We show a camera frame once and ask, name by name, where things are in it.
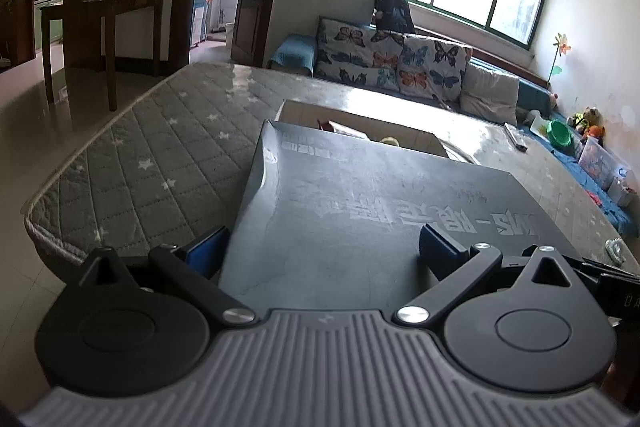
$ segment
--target white pillow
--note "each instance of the white pillow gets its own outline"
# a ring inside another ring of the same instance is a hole
[[[517,125],[516,103],[520,80],[473,63],[466,67],[460,92],[460,109],[495,123]]]

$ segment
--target baseboard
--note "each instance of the baseboard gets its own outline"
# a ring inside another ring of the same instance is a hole
[[[106,68],[106,58],[104,55],[100,56],[102,68]],[[137,73],[137,74],[154,74],[154,62],[152,58],[139,58],[139,57],[116,57],[116,71],[122,73]],[[174,73],[169,67],[168,60],[160,60],[160,75],[169,76]]]

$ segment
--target orange butterfly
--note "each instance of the orange butterfly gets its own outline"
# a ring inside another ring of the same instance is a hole
[[[373,54],[373,67],[374,68],[383,68],[384,66],[389,66],[391,68],[396,68],[396,66],[398,65],[398,56],[397,55],[391,55],[390,57],[387,57],[386,53],[385,56],[382,56],[382,53],[378,53],[375,52]]]
[[[425,73],[407,73],[406,71],[400,71],[402,77],[402,83],[405,86],[420,86],[422,89],[427,89],[427,75]]]

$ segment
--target transparent plastic container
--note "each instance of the transparent plastic container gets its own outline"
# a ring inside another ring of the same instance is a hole
[[[590,136],[584,145],[578,165],[602,190],[607,190],[613,181],[613,171],[618,165],[618,160],[604,150],[595,138]]]

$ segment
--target white bucket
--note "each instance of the white bucket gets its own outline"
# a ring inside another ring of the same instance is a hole
[[[232,22],[226,23],[225,31],[226,31],[226,48],[230,50],[231,43],[234,41],[234,24]]]

